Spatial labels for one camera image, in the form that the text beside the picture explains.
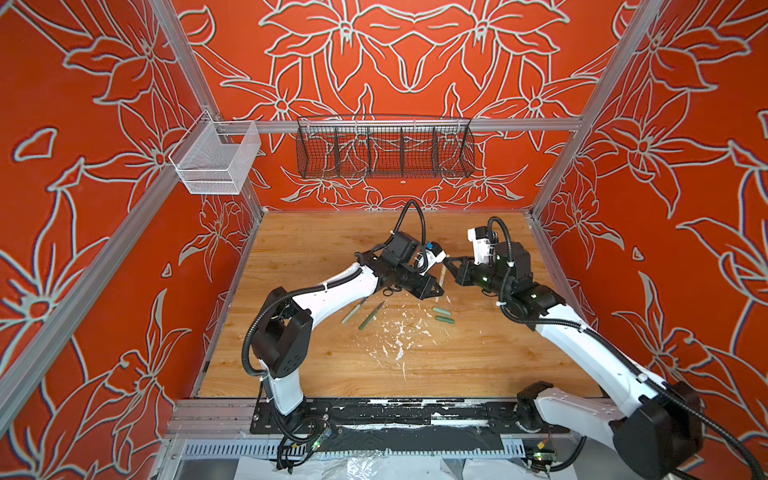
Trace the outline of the beige pen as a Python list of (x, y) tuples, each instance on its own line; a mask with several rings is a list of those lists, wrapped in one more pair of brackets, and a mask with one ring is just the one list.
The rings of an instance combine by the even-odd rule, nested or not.
[(439, 279), (438, 279), (438, 286), (441, 289), (441, 293), (440, 293), (440, 295), (438, 297), (435, 298), (435, 302), (436, 303), (438, 303), (440, 301), (440, 299), (445, 294), (444, 283), (445, 283), (445, 278), (446, 278), (447, 273), (448, 273), (447, 267), (444, 264), (441, 264), (441, 270), (440, 270), (440, 275), (439, 275)]

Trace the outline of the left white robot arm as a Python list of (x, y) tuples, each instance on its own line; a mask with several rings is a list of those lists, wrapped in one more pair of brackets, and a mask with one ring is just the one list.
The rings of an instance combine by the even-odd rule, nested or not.
[(404, 291), (418, 300), (439, 298), (444, 289), (429, 270), (447, 258), (426, 238), (426, 219), (406, 202), (387, 240), (357, 252), (346, 270), (315, 286), (272, 290), (248, 327), (241, 350), (244, 371), (266, 382), (268, 399), (288, 417), (304, 402), (299, 368), (313, 330), (344, 307), (380, 291)]

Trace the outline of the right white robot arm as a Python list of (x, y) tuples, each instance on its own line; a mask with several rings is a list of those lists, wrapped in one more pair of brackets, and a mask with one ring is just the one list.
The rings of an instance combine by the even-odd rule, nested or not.
[(572, 396), (540, 381), (520, 391), (513, 418), (538, 432), (557, 425), (615, 451), (643, 479), (685, 477), (681, 465), (717, 433), (747, 464), (753, 479), (766, 474), (746, 445), (707, 417), (700, 397), (684, 382), (670, 383), (632, 360), (581, 319), (551, 288), (533, 278), (530, 254), (513, 241), (497, 216), (467, 232), (473, 253), (443, 264), (461, 286), (496, 298), (500, 312), (567, 354), (600, 387), (603, 399)]

